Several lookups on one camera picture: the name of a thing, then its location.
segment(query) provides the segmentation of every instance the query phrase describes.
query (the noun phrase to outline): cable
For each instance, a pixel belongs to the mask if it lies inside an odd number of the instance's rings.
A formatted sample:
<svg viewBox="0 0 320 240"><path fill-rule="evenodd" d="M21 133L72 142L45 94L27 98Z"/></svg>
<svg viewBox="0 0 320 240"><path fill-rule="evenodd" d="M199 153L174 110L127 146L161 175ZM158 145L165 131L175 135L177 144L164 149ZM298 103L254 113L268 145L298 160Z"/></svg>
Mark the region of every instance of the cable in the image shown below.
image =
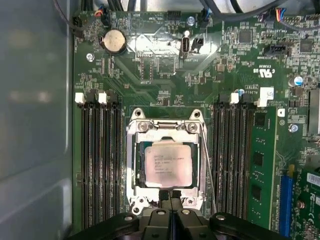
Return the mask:
<svg viewBox="0 0 320 240"><path fill-rule="evenodd" d="M285 13L286 9L285 8L277 8L275 10L276 12L276 20L282 24L283 26L287 27L288 29L300 32L300 31L314 31L314 30L319 30L320 29L320 25L318 26L313 26L313 27L299 27L299 26L294 26L291 25L287 22L284 21L284 13Z"/></svg>
<svg viewBox="0 0 320 240"><path fill-rule="evenodd" d="M121 1L120 0L114 0L114 1L115 1L116 10L120 11L120 12L123 12L124 8L123 8L123 6L121 4Z"/></svg>
<svg viewBox="0 0 320 240"><path fill-rule="evenodd" d="M136 9L136 3L137 3L137 0L129 0L127 11L133 12Z"/></svg>
<svg viewBox="0 0 320 240"><path fill-rule="evenodd" d="M255 15L259 15L269 9L278 7L279 5L285 3L287 0L275 0L259 9L245 12L245 13L221 13L217 7L215 0L204 0L205 4L211 9L213 16L225 22L238 22L251 18Z"/></svg>
<svg viewBox="0 0 320 240"><path fill-rule="evenodd" d="M53 4L55 9L58 11L61 19L65 22L65 24L67 24L71 29L75 30L75 31L80 31L82 32L83 30L87 29L95 20L96 18L93 16L91 19L89 19L88 23L82 27L76 26L74 25L72 22L70 22L68 20L68 18L65 16L64 12L62 11L58 0L53 0Z"/></svg>
<svg viewBox="0 0 320 240"><path fill-rule="evenodd" d="M117 10L116 6L112 0L108 0L108 5L109 5L109 8L112 12Z"/></svg>

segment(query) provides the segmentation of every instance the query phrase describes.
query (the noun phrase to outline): green circuit board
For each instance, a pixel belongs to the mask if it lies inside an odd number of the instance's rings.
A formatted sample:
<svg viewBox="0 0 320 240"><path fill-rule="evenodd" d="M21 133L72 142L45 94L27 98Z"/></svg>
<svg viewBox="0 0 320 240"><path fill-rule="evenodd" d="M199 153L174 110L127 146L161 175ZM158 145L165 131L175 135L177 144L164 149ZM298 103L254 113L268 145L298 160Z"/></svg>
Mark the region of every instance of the green circuit board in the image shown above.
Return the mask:
<svg viewBox="0 0 320 240"><path fill-rule="evenodd" d="M85 24L92 16L93 12L80 12L77 17ZM195 19L193 26L186 24L189 17ZM235 208L232 202L229 208L225 203L226 189L231 184L228 179L235 176L225 171L226 181L222 181L218 169L229 164L227 158L234 153L230 149L236 148L239 152L236 159L243 161L245 167L242 172L236 171L243 174L244 184L242 193L235 193L241 211L234 214L279 232L281 177L287 174L289 165L301 171L310 152L319 154L314 143L317 133L308 131L309 92L318 87L320 70L318 32L291 31L263 16L233 23L210 18L203 27L200 17L200 13L188 12L112 12L108 26L97 18L83 36L74 38L74 92L83 93L85 98L92 94L91 90L96 90L96 96L107 92L109 100L118 103L117 111L106 113L113 121L108 127L111 137L102 140L98 133L87 136L92 140L89 142L95 140L99 144L86 164L84 148L88 146L83 143L86 116L79 104L74 105L75 232L131 210L126 198L126 127L138 107L146 117L160 119L188 119L194 109L199 109L208 127L210 161L213 168L217 167L212 170L217 176L215 186L223 189L215 189L218 209L233 213ZM318 16L286 20L304 27L319 23ZM126 37L127 49L122 54L109 54L100 44L101 36L110 29L120 30ZM182 56L181 42L186 31L190 50ZM196 39L202 39L203 44L193 50ZM270 46L285 46L285 51L272 52ZM88 54L94 59L88 60ZM292 87L296 76L303 78L303 85ZM241 91L248 97L250 111L242 108L234 111L229 102L223 105L226 109L220 109L223 97L227 96L229 101L231 93ZM266 106L257 107L254 102L261 98L267 98ZM96 119L100 127L108 124L98 122L104 116L102 113L95 114L99 116ZM90 116L93 115L90 113L86 121L90 121ZM291 130L293 125L298 127L297 131ZM86 129L94 129L94 125L90 126ZM106 141L110 141L109 149L115 153L106 157L110 161L108 171L111 170L107 180L98 169L104 164L101 146ZM208 193L201 211L208 218L212 214L212 196L209 179L206 183ZM105 188L108 200L103 199Z"/></svg>

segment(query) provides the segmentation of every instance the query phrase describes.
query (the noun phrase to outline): white label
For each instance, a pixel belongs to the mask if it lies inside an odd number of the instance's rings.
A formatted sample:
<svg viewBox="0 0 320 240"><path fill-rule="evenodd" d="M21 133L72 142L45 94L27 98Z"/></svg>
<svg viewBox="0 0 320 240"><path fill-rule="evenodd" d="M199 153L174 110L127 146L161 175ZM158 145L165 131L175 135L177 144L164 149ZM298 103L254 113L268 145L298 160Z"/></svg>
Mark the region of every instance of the white label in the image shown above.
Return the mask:
<svg viewBox="0 0 320 240"><path fill-rule="evenodd" d="M320 197L318 196L315 197L315 204L320 206Z"/></svg>
<svg viewBox="0 0 320 240"><path fill-rule="evenodd" d="M311 183L311 184L315 184L317 185L318 187L320 187L320 176L316 176L316 175L313 175L311 173L308 173L306 175L306 181L308 183Z"/></svg>
<svg viewBox="0 0 320 240"><path fill-rule="evenodd" d="M275 89L273 87L260 87L260 99L273 100Z"/></svg>

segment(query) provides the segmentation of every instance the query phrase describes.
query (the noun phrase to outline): mounting screw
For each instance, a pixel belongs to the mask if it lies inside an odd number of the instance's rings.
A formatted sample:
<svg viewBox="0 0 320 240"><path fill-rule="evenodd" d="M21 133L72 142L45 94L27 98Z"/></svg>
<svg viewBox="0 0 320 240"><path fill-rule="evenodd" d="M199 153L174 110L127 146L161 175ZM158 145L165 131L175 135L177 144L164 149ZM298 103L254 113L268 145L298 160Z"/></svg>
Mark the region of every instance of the mounting screw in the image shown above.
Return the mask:
<svg viewBox="0 0 320 240"><path fill-rule="evenodd" d="M196 19L193 16L190 16L186 19L186 24L188 24L188 26L190 27L195 25L195 23L196 23Z"/></svg>
<svg viewBox="0 0 320 240"><path fill-rule="evenodd" d="M125 221L131 221L132 219L133 219L132 216L126 216L126 217L124 218Z"/></svg>
<svg viewBox="0 0 320 240"><path fill-rule="evenodd" d="M296 131L298 131L298 129L299 129L298 125L291 124L291 125L289 126L289 132L290 132L290 133L295 133Z"/></svg>
<svg viewBox="0 0 320 240"><path fill-rule="evenodd" d="M92 53L88 53L88 54L86 55L86 59L87 59L90 63L92 63L92 62L95 60L95 56L94 56Z"/></svg>
<svg viewBox="0 0 320 240"><path fill-rule="evenodd" d="M184 215L189 215L189 214L190 214L190 211L187 210L187 209L184 209L184 210L182 210L182 214L184 214Z"/></svg>
<svg viewBox="0 0 320 240"><path fill-rule="evenodd" d="M188 130L189 132L191 133L194 133L195 131L197 131L198 127L195 123L190 123L189 126L188 126Z"/></svg>
<svg viewBox="0 0 320 240"><path fill-rule="evenodd" d="M147 124L146 124L145 122L140 122L140 123L138 124L138 129L139 129L140 131L145 131L145 130L147 130Z"/></svg>
<svg viewBox="0 0 320 240"><path fill-rule="evenodd" d="M225 216L222 216L222 215L217 215L217 216L215 216L215 217L216 217L216 219L218 219L218 220L220 220L220 221L226 220L226 217L225 217Z"/></svg>

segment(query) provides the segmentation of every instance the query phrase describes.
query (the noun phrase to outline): integrated circuit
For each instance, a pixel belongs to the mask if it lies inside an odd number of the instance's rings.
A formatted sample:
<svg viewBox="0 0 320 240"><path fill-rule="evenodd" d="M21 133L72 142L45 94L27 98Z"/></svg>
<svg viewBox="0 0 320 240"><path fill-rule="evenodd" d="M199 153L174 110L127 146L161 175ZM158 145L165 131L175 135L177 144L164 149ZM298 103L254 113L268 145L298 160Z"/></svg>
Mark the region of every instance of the integrated circuit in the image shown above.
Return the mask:
<svg viewBox="0 0 320 240"><path fill-rule="evenodd" d="M255 151L253 154L253 163L262 167L264 164L264 155L260 152Z"/></svg>
<svg viewBox="0 0 320 240"><path fill-rule="evenodd" d="M257 186L257 185L252 185L251 188L251 195L258 201L261 200L261 187Z"/></svg>
<svg viewBox="0 0 320 240"><path fill-rule="evenodd" d="M312 53L313 43L312 39L302 39L300 41L300 53Z"/></svg>
<svg viewBox="0 0 320 240"><path fill-rule="evenodd" d="M252 33L250 30L240 30L239 43L241 43L241 44L251 44L252 43Z"/></svg>
<svg viewBox="0 0 320 240"><path fill-rule="evenodd" d="M264 112L255 113L254 125L257 127L264 127L266 125L266 114Z"/></svg>

